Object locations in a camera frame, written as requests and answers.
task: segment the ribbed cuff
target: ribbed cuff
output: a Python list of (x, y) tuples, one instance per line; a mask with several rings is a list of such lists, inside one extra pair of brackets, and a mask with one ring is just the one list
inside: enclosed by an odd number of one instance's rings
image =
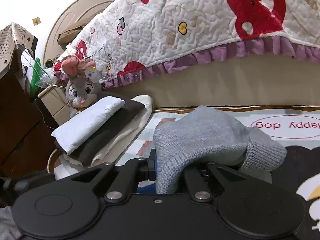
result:
[(251, 141), (239, 171), (248, 175), (259, 171), (272, 171), (282, 164), (286, 154), (287, 150), (280, 145), (267, 145)]

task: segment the beige bed frame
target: beige bed frame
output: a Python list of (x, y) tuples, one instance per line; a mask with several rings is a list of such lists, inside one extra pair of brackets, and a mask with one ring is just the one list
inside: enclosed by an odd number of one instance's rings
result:
[[(58, 18), (48, 37), (43, 62), (62, 49), (58, 33), (93, 15), (113, 0), (77, 0)], [(197, 65), (112, 89), (129, 97), (150, 95), (154, 107), (320, 105), (320, 65), (286, 56), (257, 55)]]

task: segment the quilted blanket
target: quilted blanket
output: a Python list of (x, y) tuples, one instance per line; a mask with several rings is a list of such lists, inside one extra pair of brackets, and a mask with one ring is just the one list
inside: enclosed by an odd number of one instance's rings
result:
[(284, 54), (320, 62), (320, 0), (115, 0), (67, 46), (106, 88), (189, 66)]

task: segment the silver bolt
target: silver bolt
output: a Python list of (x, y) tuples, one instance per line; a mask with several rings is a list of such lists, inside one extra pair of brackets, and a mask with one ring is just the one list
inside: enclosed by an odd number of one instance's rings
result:
[(111, 191), (107, 194), (107, 198), (111, 200), (119, 199), (121, 197), (122, 197), (122, 194), (119, 191)]
[(198, 191), (196, 194), (195, 194), (195, 197), (197, 199), (200, 199), (200, 200), (206, 200), (210, 197), (210, 193), (206, 192), (206, 191)]

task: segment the gold square sticker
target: gold square sticker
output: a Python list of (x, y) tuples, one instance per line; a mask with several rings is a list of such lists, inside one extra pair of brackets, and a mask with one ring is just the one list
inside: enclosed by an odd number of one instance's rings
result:
[(38, 25), (39, 23), (41, 23), (40, 17), (34, 18), (32, 19), (32, 21), (33, 21), (33, 25)]

